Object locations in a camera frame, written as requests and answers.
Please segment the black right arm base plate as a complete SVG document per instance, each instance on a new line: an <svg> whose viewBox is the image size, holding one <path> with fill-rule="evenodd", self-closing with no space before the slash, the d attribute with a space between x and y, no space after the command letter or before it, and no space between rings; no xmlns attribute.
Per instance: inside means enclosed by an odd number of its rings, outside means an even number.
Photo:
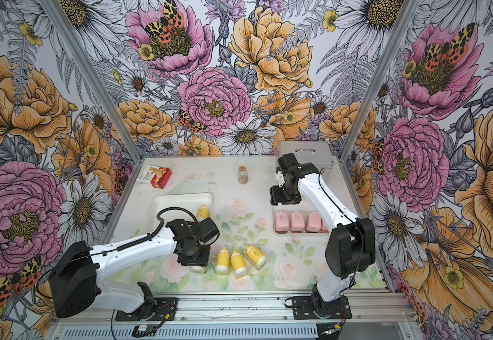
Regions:
<svg viewBox="0 0 493 340"><path fill-rule="evenodd" d="M345 296L331 302L315 295L287 297L284 306L292 310L295 320L346 321L352 318L351 306Z"/></svg>

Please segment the pink pencil sharpener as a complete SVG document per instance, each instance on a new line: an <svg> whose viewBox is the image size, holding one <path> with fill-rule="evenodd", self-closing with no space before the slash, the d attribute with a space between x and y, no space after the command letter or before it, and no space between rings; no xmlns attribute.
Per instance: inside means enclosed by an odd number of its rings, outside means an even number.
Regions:
<svg viewBox="0 0 493 340"><path fill-rule="evenodd" d="M293 233L305 231L305 217L302 212L295 211L290 214L290 231Z"/></svg>
<svg viewBox="0 0 493 340"><path fill-rule="evenodd" d="M286 212L275 214L274 231L278 234L285 234L290 231L290 218Z"/></svg>
<svg viewBox="0 0 493 340"><path fill-rule="evenodd" d="M324 221L321 221L320 233L326 233L326 234L328 233L328 227L326 226Z"/></svg>
<svg viewBox="0 0 493 340"><path fill-rule="evenodd" d="M308 233L319 233L322 227L322 220L317 212L310 212L307 215L305 230Z"/></svg>

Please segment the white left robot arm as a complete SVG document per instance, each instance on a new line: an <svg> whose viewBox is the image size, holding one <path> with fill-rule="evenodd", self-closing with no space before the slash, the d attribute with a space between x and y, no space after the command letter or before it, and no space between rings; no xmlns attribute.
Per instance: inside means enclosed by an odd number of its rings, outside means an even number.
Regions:
<svg viewBox="0 0 493 340"><path fill-rule="evenodd" d="M157 310L147 283L111 280L115 273L159 256L174 254L181 266L207 266L220 236L211 218L159 221L145 236L107 245L73 244L48 276L55 315L65 319L88 309L116 310L127 321L146 320Z"/></svg>

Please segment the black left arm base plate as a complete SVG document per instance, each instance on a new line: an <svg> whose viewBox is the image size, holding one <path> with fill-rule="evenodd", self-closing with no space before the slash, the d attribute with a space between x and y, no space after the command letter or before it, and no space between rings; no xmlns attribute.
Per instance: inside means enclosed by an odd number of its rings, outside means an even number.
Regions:
<svg viewBox="0 0 493 340"><path fill-rule="evenodd" d="M154 301L143 303L132 313L117 311L117 322L161 322L173 321L177 311L178 298L156 297Z"/></svg>

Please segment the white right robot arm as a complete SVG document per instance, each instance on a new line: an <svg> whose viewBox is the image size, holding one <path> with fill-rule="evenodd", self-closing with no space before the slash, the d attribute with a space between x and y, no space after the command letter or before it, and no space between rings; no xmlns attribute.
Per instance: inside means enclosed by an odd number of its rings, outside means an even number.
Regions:
<svg viewBox="0 0 493 340"><path fill-rule="evenodd" d="M314 285L310 299L293 298L296 320L349 319L345 292L356 277L375 263L375 226L352 213L331 191L312 163L300 164L294 154L278 159L278 184L270 188L270 204L297 205L306 198L321 217L329 238L325 249L328 271Z"/></svg>

